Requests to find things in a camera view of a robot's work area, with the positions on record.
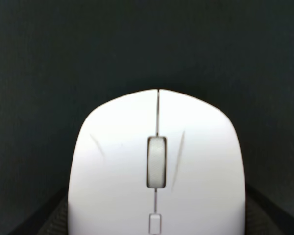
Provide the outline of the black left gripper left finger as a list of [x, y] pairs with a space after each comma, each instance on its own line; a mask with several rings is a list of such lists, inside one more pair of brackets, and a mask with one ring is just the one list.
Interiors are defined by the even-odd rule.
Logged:
[[51, 219], [56, 208], [66, 198], [67, 193], [56, 193], [51, 199], [44, 203], [33, 215], [14, 228], [9, 235], [36, 235], [39, 230]]

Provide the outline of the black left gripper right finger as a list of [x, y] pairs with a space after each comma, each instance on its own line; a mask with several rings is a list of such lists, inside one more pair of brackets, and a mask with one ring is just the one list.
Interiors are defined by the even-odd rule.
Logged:
[[294, 217], [246, 184], [246, 235], [294, 235]]

